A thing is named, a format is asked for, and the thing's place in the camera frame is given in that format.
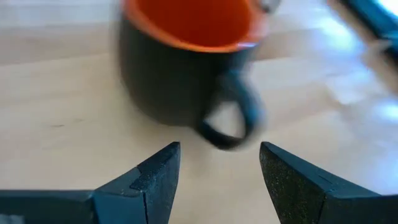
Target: light wood surface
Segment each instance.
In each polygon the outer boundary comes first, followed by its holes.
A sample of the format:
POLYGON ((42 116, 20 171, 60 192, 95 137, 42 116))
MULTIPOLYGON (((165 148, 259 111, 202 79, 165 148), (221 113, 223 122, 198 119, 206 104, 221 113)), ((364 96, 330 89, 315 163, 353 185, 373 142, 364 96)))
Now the light wood surface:
MULTIPOLYGON (((0 1, 0 188, 96 188, 181 141, 170 223, 278 223, 258 159, 270 141, 398 194, 397 70, 336 1, 283 0, 267 21, 248 74, 267 131, 236 153, 140 114, 114 63, 116 2, 79 2, 0 1)), ((228 105, 212 119, 235 129, 228 105)))

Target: textured black surface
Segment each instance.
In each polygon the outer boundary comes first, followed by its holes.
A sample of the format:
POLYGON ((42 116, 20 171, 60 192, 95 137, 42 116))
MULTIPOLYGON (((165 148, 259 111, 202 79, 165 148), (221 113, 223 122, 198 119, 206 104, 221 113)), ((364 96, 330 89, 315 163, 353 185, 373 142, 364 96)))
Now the textured black surface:
POLYGON ((173 142, 95 191, 0 190, 0 224, 166 224, 179 168, 173 142))
POLYGON ((382 196, 269 143, 261 168, 282 224, 398 223, 398 196, 382 196))
POLYGON ((173 142, 137 168, 141 176, 130 188, 144 196, 147 224, 168 223, 178 184, 180 144, 173 142))
POLYGON ((25 224, 96 223, 92 191, 0 190, 0 214, 25 224))

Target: mug rim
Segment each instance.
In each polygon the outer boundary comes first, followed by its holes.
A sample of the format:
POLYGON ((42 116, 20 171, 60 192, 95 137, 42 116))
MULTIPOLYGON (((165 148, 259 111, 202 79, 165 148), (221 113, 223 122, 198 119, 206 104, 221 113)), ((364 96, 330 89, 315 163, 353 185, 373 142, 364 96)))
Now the mug rim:
POLYGON ((193 52, 229 53, 254 47, 266 35, 266 13, 262 11, 259 6, 253 3, 255 0, 242 1, 246 3, 251 17, 250 20, 252 21, 249 30, 242 38, 234 43, 217 47, 206 47, 189 43, 160 29, 142 11, 139 10, 137 0, 124 0, 122 12, 127 17, 128 21, 133 23, 136 28, 163 44, 193 52))

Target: mug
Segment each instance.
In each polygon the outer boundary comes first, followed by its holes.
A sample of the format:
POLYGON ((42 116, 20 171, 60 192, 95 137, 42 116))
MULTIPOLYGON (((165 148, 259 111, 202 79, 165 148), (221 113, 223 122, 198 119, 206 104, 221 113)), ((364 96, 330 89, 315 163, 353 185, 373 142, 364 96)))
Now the mug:
POLYGON ((264 37, 264 17, 254 0, 124 0, 118 60, 131 99, 162 124, 189 126, 217 148, 234 149, 261 124, 242 76, 264 37), (205 121, 223 100, 239 106, 243 136, 205 121))

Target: mug handle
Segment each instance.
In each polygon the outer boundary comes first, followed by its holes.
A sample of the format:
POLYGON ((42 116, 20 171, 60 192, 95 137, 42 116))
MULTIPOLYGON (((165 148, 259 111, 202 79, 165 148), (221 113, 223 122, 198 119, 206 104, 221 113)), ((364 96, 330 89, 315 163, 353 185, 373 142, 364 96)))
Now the mug handle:
POLYGON ((231 150, 242 144, 261 123, 261 112, 256 104, 254 96, 240 79, 239 71, 230 71, 222 76, 221 87, 227 97, 239 106, 244 120, 244 135, 241 138, 225 135, 215 130, 207 121, 201 121, 195 128, 196 132, 202 135, 207 141, 218 149, 231 150))

